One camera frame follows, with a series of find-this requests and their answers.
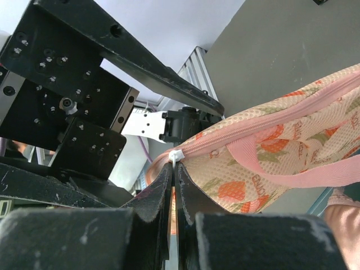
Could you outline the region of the floral mesh laundry bag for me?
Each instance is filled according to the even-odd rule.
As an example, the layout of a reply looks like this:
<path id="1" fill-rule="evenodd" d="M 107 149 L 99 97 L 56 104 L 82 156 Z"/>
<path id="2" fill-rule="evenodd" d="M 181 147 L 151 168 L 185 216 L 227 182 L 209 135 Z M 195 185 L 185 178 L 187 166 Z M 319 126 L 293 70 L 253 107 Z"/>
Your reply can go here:
<path id="1" fill-rule="evenodd" d="M 232 115 L 158 156 L 181 161 L 194 183 L 224 209 L 257 213 L 291 188 L 359 181 L 359 66 L 321 78 Z"/>

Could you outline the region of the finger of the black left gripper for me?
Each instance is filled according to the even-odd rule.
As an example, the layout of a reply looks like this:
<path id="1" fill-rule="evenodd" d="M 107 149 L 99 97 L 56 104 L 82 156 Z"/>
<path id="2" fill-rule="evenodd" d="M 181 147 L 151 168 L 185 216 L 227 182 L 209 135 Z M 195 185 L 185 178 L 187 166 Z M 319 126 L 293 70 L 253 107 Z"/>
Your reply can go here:
<path id="1" fill-rule="evenodd" d="M 30 1 L 13 33 L 14 73 L 82 102 L 107 60 L 151 91 L 213 115 L 224 107 L 165 66 L 95 1 Z"/>
<path id="2" fill-rule="evenodd" d="M 8 164 L 1 164 L 1 197 L 68 208 L 119 208 L 133 199 L 110 184 L 86 181 L 84 188 L 75 188 Z"/>

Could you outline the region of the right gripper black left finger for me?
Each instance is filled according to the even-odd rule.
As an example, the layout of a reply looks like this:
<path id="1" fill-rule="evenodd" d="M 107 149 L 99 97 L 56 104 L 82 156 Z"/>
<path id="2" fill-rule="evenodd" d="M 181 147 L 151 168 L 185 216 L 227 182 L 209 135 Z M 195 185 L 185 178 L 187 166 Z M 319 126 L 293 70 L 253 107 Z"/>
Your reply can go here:
<path id="1" fill-rule="evenodd" d="M 22 208 L 1 221 L 2 269 L 164 269 L 172 167 L 121 208 Z"/>

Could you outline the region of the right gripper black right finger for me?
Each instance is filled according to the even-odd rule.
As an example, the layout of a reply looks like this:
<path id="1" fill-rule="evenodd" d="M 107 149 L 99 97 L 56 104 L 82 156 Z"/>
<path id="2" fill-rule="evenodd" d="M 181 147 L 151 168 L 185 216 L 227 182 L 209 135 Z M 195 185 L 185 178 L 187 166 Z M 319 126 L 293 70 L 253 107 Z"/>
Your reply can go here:
<path id="1" fill-rule="evenodd" d="M 326 223 L 311 215 L 232 214 L 174 168 L 179 269 L 346 269 Z"/>

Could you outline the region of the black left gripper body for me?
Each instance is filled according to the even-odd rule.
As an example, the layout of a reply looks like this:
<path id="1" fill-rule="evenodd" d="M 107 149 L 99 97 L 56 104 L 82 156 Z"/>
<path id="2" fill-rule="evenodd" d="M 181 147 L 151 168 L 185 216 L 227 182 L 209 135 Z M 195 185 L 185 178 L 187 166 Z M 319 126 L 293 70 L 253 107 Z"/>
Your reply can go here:
<path id="1" fill-rule="evenodd" d="M 54 152 L 50 166 L 107 180 L 138 91 L 86 46 L 1 37 L 1 137 Z"/>

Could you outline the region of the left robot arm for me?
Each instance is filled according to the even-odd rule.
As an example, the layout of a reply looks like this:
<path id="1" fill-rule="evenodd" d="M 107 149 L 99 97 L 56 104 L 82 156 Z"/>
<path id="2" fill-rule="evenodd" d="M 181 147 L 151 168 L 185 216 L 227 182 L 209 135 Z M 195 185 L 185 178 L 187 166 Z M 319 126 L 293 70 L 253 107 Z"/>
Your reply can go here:
<path id="1" fill-rule="evenodd" d="M 126 134 L 179 145 L 223 112 L 95 1 L 30 1 L 1 32 L 1 208 L 122 206 Z"/>

